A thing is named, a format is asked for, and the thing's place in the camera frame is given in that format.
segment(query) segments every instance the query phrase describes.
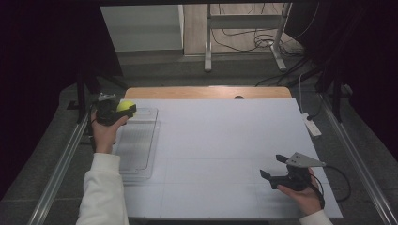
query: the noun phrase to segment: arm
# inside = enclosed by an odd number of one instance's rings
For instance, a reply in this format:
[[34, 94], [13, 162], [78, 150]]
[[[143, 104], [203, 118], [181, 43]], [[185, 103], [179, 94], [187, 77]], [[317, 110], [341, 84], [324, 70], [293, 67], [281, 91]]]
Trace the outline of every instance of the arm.
[[129, 224], [124, 200], [124, 188], [119, 174], [120, 157], [111, 155], [118, 128], [128, 117], [106, 127], [92, 115], [96, 153], [91, 170], [84, 177], [84, 196], [77, 224]]
[[[314, 172], [311, 168], [308, 169], [311, 175]], [[318, 188], [315, 178], [312, 176], [313, 185]], [[302, 225], [330, 225], [332, 224], [322, 210], [318, 197], [315, 192], [309, 187], [302, 191], [295, 191], [288, 187], [278, 185], [278, 190], [294, 199], [298, 203], [300, 210], [306, 215], [299, 220]]]

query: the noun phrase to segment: white power strip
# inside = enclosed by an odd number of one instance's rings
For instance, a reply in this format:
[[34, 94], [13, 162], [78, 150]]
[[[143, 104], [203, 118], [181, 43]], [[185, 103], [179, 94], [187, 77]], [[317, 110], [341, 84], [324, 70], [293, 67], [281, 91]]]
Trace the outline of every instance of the white power strip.
[[318, 129], [318, 127], [316, 126], [314, 121], [307, 119], [307, 117], [308, 117], [307, 113], [303, 113], [301, 116], [302, 116], [302, 120], [304, 121], [305, 126], [307, 126], [307, 129], [310, 132], [312, 137], [318, 137], [318, 136], [322, 135], [321, 131]]

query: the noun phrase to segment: yellow tennis ball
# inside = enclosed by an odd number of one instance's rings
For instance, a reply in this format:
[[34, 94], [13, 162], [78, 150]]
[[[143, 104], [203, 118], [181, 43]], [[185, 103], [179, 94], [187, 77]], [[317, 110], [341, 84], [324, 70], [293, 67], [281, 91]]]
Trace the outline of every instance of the yellow tennis ball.
[[129, 100], [122, 101], [117, 105], [116, 111], [120, 112], [120, 111], [128, 110], [129, 107], [131, 107], [133, 105], [134, 105], [134, 102], [132, 102], [132, 101], [129, 101]]

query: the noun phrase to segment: hand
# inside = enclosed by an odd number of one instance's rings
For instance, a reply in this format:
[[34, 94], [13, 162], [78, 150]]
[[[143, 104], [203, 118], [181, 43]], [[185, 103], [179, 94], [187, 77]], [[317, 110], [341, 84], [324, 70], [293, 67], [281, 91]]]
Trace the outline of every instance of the hand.
[[96, 113], [91, 114], [91, 127], [93, 128], [93, 136], [96, 143], [96, 153], [110, 154], [112, 145], [116, 140], [116, 132], [120, 126], [126, 124], [129, 119], [126, 115], [121, 117], [111, 126], [104, 126], [97, 122]]
[[[313, 185], [318, 188], [318, 184], [313, 177], [313, 170], [311, 168], [308, 168], [308, 171], [312, 175], [311, 183], [313, 183]], [[302, 191], [295, 191], [290, 189], [289, 187], [278, 185], [278, 190], [280, 190], [290, 198], [294, 199], [298, 203], [298, 207], [300, 208], [300, 210], [307, 216], [321, 210], [321, 204], [319, 202], [318, 196], [310, 187], [307, 187]]]

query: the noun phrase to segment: cable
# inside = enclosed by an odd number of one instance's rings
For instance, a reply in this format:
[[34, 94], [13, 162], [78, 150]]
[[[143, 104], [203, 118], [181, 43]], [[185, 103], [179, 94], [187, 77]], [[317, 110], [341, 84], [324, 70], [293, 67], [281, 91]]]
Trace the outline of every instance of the cable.
[[333, 166], [329, 166], [329, 165], [328, 165], [328, 166], [325, 166], [325, 168], [333, 169], [333, 170], [335, 170], [336, 172], [338, 172], [338, 173], [345, 179], [345, 181], [346, 181], [346, 183], [347, 183], [347, 185], [348, 185], [348, 193], [347, 193], [342, 199], [336, 200], [336, 202], [337, 202], [337, 203], [341, 203], [341, 202], [344, 202], [345, 200], [349, 199], [349, 197], [351, 196], [351, 184], [350, 184], [350, 182], [349, 182], [348, 177], [347, 177], [342, 171], [340, 171], [339, 169], [337, 169], [336, 167], [333, 167]]
[[282, 75], [278, 75], [278, 76], [274, 76], [274, 77], [270, 77], [270, 78], [266, 78], [266, 79], [264, 79], [264, 80], [262, 80], [262, 81], [260, 81], [260, 82], [258, 82], [254, 87], [256, 87], [256, 86], [258, 86], [258, 85], [260, 85], [260, 83], [264, 83], [264, 82], [266, 82], [266, 81], [269, 81], [269, 80], [272, 80], [272, 79], [275, 79], [275, 78], [278, 78], [278, 77], [281, 77]]
[[[270, 30], [270, 29], [261, 29], [261, 30], [258, 30], [258, 31], [268, 31], [268, 30]], [[244, 31], [244, 32], [239, 32], [239, 33], [235, 33], [235, 34], [226, 34], [225, 32], [223, 32], [225, 35], [227, 35], [227, 36], [237, 36], [237, 35], [244, 35], [244, 34], [248, 34], [248, 33], [253, 33], [253, 32], [256, 32], [255, 30], [252, 30], [252, 31]]]
[[306, 55], [304, 57], [302, 57], [294, 66], [292, 66], [289, 70], [287, 70], [284, 73], [284, 75], [277, 81], [276, 85], [281, 86], [281, 81], [283, 80], [283, 78], [285, 78], [290, 73], [292, 73], [292, 72], [296, 71], [297, 69], [301, 68], [302, 66], [304, 66], [309, 60], [310, 60], [310, 58]]
[[222, 45], [223, 47], [238, 51], [238, 52], [247, 53], [247, 52], [251, 52], [251, 51], [257, 49], [257, 47], [255, 47], [255, 48], [252, 48], [252, 49], [249, 49], [249, 50], [239, 50], [239, 49], [236, 49], [234, 47], [231, 47], [231, 46], [228, 46], [228, 45], [225, 45], [225, 44], [221, 44], [219, 41], [217, 41], [216, 37], [214, 37], [213, 29], [211, 29], [211, 35], [213, 36], [214, 41], [216, 41], [217, 44]]
[[253, 9], [254, 9], [254, 12], [255, 12], [255, 6], [254, 6], [254, 3], [252, 3], [252, 9], [250, 9], [250, 11], [248, 12], [248, 14], [250, 14], [252, 11], [253, 11]]
[[[93, 106], [95, 105], [95, 102], [91, 103], [90, 108], [88, 110], [89, 115], [91, 116], [91, 113], [93, 111]], [[87, 120], [87, 132], [88, 132], [88, 138], [90, 139], [91, 147], [93, 148], [93, 152], [96, 151], [96, 141], [94, 140], [94, 132], [93, 132], [93, 127], [92, 123], [95, 121], [91, 121], [91, 119]]]
[[304, 73], [301, 73], [298, 77], [298, 103], [299, 103], [299, 110], [301, 114], [303, 114], [302, 104], [301, 104], [301, 76]]
[[322, 103], [323, 103], [324, 99], [322, 98], [321, 103], [318, 106], [318, 110], [316, 111], [315, 114], [309, 115], [307, 116], [307, 120], [313, 120], [315, 117], [317, 117], [319, 115], [319, 113], [321, 112], [321, 108], [322, 108]]
[[275, 5], [274, 5], [273, 3], [271, 3], [271, 4], [272, 4], [272, 6], [273, 6], [275, 12], [278, 14], [279, 12], [278, 12], [278, 10], [276, 9]]
[[315, 19], [316, 13], [318, 12], [318, 9], [319, 9], [319, 2], [318, 2], [318, 4], [316, 5], [315, 13], [314, 13], [313, 18], [311, 19], [310, 23], [308, 24], [307, 28], [305, 28], [305, 30], [304, 30], [303, 32], [301, 32], [301, 34], [299, 34], [299, 35], [297, 35], [297, 36], [295, 36], [295, 37], [292, 37], [290, 40], [287, 40], [286, 43], [289, 42], [289, 41], [291, 41], [291, 40], [293, 40], [293, 39], [296, 40], [296, 38], [301, 37], [305, 32], [307, 32], [307, 30], [311, 27], [311, 25], [312, 25], [313, 22], [314, 22], [314, 19]]
[[291, 172], [291, 173], [294, 174], [294, 176], [296, 176], [301, 181], [304, 181], [307, 184], [307, 186], [315, 192], [316, 196], [319, 199], [321, 208], [324, 209], [325, 208], [324, 189], [323, 189], [322, 184], [319, 181], [319, 179], [316, 176], [310, 174], [310, 176], [314, 177], [316, 179], [316, 181], [319, 183], [319, 186], [321, 187], [322, 192], [320, 192], [319, 189], [315, 185], [313, 185], [313, 183], [311, 181], [307, 181], [306, 179], [304, 179], [304, 177], [302, 177], [297, 172]]

